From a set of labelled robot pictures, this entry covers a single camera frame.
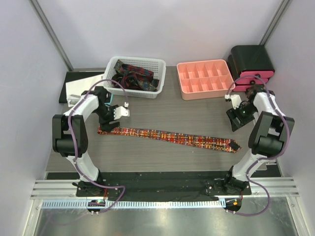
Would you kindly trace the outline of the multicoloured patterned tie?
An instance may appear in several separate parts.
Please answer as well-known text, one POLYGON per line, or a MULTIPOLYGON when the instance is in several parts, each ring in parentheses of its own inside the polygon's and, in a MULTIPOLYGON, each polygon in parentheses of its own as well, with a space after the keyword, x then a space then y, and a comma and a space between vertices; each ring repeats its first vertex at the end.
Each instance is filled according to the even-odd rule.
POLYGON ((241 149, 241 146, 234 139, 184 134, 154 129, 116 127, 112 131, 106 132, 99 128, 97 133, 100 135, 121 135, 148 138, 152 140, 229 153, 237 153, 241 149))

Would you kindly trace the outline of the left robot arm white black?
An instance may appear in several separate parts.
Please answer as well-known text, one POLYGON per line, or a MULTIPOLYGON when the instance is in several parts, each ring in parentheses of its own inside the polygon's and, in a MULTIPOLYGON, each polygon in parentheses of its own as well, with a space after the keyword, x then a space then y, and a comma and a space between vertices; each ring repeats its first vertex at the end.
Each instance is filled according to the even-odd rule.
POLYGON ((118 105, 106 105, 109 92, 101 86, 84 91, 78 101, 68 112, 54 115, 52 118, 52 147, 54 152, 66 158, 77 173, 79 183, 78 196, 100 196, 105 192, 105 184, 100 170, 93 164, 88 154, 88 135, 85 121, 95 113, 99 118, 101 131, 111 132, 120 126, 115 120, 118 105))

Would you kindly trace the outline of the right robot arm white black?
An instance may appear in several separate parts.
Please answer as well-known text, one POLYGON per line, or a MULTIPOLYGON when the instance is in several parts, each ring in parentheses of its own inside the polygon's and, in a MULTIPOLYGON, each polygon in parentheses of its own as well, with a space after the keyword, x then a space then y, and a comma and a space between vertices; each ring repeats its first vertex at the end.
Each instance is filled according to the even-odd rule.
POLYGON ((232 103, 232 108, 226 111, 232 131, 254 122, 248 151, 230 168, 222 182, 228 195, 244 192, 258 167, 283 155, 295 125, 295 120, 287 117, 277 106, 274 92, 264 85, 248 88, 246 97, 243 101, 239 95, 225 96, 232 103))

